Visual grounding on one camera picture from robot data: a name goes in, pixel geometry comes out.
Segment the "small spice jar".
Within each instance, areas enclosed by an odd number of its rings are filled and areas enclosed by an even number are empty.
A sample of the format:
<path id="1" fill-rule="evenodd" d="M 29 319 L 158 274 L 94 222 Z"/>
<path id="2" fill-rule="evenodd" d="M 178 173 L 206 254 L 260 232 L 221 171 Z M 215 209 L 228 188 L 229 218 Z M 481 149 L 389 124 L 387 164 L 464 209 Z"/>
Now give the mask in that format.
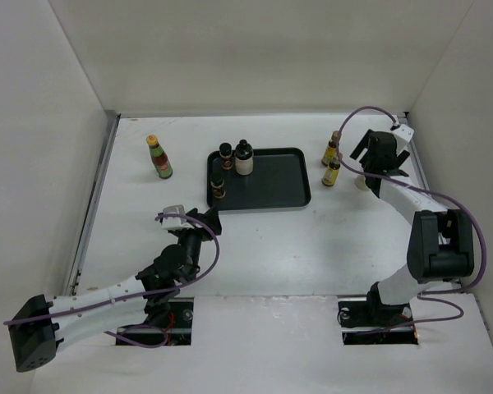
<path id="1" fill-rule="evenodd" d="M 219 156 L 223 170 L 228 171 L 233 168 L 233 149 L 230 143 L 222 143 L 219 146 Z"/>
<path id="2" fill-rule="evenodd" d="M 221 176 L 212 177 L 210 179 L 210 186 L 215 199 L 223 199 L 225 197 L 226 190 L 224 189 L 224 180 Z"/>

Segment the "white powder shaker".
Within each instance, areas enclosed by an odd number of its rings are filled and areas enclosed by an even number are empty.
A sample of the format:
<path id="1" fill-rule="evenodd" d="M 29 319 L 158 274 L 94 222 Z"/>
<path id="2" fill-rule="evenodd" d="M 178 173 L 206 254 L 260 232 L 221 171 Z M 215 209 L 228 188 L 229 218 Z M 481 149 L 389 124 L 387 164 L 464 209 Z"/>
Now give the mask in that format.
<path id="1" fill-rule="evenodd" d="M 240 140 L 234 150 L 235 168 L 239 175 L 248 176 L 253 172 L 254 150 L 246 140 Z"/>
<path id="2" fill-rule="evenodd" d="M 362 191 L 369 191 L 370 188 L 366 185 L 366 178 L 364 176 L 357 176 L 354 180 L 355 186 Z"/>

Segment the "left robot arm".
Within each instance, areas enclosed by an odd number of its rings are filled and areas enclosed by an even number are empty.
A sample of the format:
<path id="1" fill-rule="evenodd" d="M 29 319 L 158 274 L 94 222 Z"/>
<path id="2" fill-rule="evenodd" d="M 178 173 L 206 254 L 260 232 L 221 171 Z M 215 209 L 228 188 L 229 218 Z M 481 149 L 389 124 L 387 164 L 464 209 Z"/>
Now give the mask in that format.
<path id="1" fill-rule="evenodd" d="M 69 346 L 101 332 L 125 341 L 117 328 L 159 328 L 165 323 L 170 301 L 208 275 L 200 269 L 200 249 L 206 241 L 219 241 L 222 225 L 217 208 L 201 213 L 195 208 L 185 211 L 181 205 L 166 208 L 156 220 L 177 240 L 151 265 L 83 295 L 51 300 L 35 295 L 4 323 L 17 372 L 38 369 Z"/>

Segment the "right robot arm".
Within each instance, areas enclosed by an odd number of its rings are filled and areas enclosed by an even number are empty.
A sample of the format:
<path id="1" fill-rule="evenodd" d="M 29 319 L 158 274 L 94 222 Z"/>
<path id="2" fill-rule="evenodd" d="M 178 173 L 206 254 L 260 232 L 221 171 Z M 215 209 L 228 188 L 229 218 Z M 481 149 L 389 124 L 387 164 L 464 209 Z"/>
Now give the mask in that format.
<path id="1" fill-rule="evenodd" d="M 405 265 L 367 292 L 364 312 L 376 325 L 401 314 L 412 298 L 437 282 L 468 277 L 474 269 L 471 219 L 416 188 L 401 169 L 411 136 L 399 128 L 368 130 L 350 154 L 362 165 L 366 187 L 411 226 Z"/>

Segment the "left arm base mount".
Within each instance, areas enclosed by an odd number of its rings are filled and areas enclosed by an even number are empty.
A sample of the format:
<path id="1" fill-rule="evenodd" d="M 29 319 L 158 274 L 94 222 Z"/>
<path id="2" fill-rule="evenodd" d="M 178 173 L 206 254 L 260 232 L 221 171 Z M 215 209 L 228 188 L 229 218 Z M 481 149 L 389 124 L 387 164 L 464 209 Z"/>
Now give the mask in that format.
<path id="1" fill-rule="evenodd" d="M 168 310 L 155 324 L 145 323 L 144 327 L 117 328 L 116 334 L 134 341 L 140 346 L 189 346 L 194 318 L 194 298 L 175 298 L 168 302 Z"/>

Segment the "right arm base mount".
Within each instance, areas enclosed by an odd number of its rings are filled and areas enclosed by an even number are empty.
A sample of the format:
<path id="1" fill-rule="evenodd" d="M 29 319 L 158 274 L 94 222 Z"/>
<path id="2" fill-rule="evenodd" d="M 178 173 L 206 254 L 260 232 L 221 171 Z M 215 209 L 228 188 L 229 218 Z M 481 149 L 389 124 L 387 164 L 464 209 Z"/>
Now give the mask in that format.
<path id="1" fill-rule="evenodd" d="M 345 346 L 418 344 L 413 326 L 392 328 L 413 321 L 410 304 L 387 305 L 371 312 L 365 300 L 340 300 L 338 307 L 337 320 Z"/>

